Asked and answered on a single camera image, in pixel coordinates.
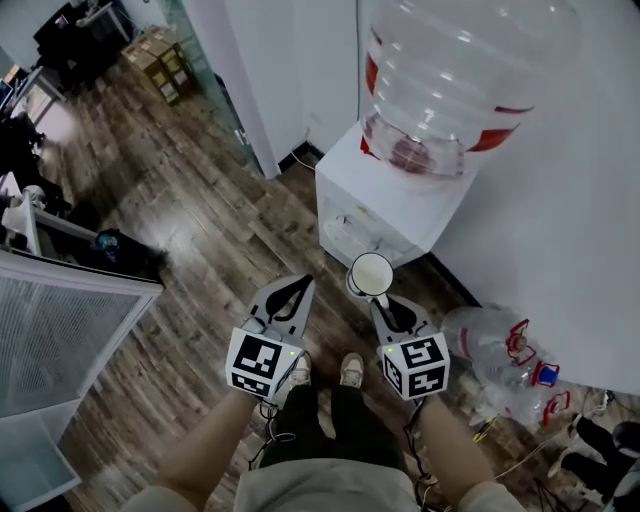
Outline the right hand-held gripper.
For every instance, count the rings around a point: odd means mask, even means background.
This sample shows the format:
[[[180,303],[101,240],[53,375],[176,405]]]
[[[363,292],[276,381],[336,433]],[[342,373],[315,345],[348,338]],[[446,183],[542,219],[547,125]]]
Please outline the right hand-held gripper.
[[[419,304],[399,295],[389,295],[388,302],[388,308],[377,299],[369,303],[384,379],[403,400],[444,391],[450,373],[444,334],[430,324]]]

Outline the white cup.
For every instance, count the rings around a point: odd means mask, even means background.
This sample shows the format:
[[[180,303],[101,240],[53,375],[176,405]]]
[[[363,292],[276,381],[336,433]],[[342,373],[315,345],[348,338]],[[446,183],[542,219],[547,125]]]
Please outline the white cup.
[[[346,275],[346,288],[351,295],[381,308],[389,309],[387,292],[394,279],[391,263],[375,252],[363,253],[352,263]]]

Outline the white water dispenser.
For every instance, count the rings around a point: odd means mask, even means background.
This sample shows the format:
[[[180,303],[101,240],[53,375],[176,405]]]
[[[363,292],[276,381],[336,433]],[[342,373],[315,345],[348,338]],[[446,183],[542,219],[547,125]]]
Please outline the white water dispenser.
[[[393,267],[429,252],[476,177],[404,177],[361,149],[354,124],[315,167],[321,247],[344,266],[375,252]]]

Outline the person's right forearm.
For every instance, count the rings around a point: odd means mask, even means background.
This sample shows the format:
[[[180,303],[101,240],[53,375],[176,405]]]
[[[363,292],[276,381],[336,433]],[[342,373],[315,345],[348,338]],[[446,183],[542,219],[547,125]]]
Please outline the person's right forearm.
[[[457,506],[476,485],[494,480],[489,459],[437,395],[426,398],[418,425],[433,474],[451,505]]]

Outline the person's left forearm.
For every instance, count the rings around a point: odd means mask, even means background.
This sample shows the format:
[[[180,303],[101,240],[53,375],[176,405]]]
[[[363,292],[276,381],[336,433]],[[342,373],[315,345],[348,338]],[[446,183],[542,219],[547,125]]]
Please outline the person's left forearm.
[[[231,390],[202,421],[164,457],[158,478],[169,488],[204,508],[224,476],[257,406],[245,392]]]

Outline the clear large water jug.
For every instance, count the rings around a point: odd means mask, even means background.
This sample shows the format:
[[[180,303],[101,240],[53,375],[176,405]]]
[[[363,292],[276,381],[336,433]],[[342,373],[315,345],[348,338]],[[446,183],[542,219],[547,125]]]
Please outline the clear large water jug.
[[[514,134],[579,43],[570,0],[380,0],[361,148],[404,176],[458,179]]]

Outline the person's left shoe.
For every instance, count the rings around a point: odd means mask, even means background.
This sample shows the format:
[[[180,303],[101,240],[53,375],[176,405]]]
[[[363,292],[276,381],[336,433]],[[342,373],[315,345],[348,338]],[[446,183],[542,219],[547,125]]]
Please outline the person's left shoe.
[[[311,385],[311,358],[307,352],[304,352],[296,361],[295,366],[291,370],[288,382],[289,388],[294,389],[299,386]]]

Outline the empty bottle with blue cap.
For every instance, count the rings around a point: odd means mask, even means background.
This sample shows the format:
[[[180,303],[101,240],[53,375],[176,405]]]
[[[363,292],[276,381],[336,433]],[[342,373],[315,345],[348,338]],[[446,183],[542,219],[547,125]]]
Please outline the empty bottle with blue cap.
[[[483,383],[520,393],[533,389],[553,388],[559,378],[560,366],[547,362],[539,355],[534,355],[522,363],[475,363],[474,371]]]

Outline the yellow black tool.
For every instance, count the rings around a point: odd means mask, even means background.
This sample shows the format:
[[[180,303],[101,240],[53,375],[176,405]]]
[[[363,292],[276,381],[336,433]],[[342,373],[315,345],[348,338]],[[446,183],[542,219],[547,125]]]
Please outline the yellow black tool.
[[[481,442],[488,435],[489,430],[493,427],[493,425],[499,418],[500,416],[496,415],[486,420],[481,428],[474,434],[473,441],[475,443]]]

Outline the black trash bin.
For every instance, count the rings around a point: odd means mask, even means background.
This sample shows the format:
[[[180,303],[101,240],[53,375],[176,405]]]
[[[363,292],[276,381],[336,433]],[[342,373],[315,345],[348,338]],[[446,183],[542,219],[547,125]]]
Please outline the black trash bin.
[[[103,230],[91,241],[75,237],[65,251],[84,267],[160,281],[161,254],[117,229]]]

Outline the frosted glass door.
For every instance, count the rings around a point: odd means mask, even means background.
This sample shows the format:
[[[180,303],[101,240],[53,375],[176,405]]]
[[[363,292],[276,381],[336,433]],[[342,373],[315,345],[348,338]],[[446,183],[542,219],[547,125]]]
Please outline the frosted glass door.
[[[256,176],[263,177],[261,165],[246,136],[224,80],[209,65],[183,1],[158,0],[158,2],[162,4],[164,16],[177,37],[199,91],[211,110],[221,119],[224,131],[233,139],[231,145],[240,155],[240,163]]]

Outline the small white desk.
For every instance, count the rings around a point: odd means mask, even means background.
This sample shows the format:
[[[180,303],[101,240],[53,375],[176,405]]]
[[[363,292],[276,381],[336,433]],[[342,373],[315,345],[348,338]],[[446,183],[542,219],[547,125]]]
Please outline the small white desk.
[[[34,123],[38,123],[54,102],[66,101],[65,96],[48,78],[47,71],[43,66],[36,67],[24,80],[17,83],[9,100],[11,117],[26,113]]]

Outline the black office chair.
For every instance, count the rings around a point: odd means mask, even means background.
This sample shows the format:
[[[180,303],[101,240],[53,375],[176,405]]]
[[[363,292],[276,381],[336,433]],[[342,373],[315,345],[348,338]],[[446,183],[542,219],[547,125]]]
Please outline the black office chair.
[[[90,90],[101,73],[104,51],[89,28],[67,26],[36,39],[39,64],[56,71],[63,87]]]

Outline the black monitor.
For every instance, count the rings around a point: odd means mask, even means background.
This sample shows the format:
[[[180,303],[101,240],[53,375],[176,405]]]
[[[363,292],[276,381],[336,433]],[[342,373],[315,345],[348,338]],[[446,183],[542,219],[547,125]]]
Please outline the black monitor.
[[[61,8],[56,11],[48,21],[34,34],[33,38],[39,46],[51,42],[62,32],[67,32],[67,28],[76,21],[74,9],[70,7]]]

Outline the glass partition with white frame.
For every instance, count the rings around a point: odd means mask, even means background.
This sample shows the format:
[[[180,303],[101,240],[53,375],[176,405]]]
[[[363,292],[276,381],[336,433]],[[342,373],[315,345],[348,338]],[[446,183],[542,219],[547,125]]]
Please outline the glass partition with white frame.
[[[58,444],[160,283],[0,250],[0,504],[27,512],[79,484]]]

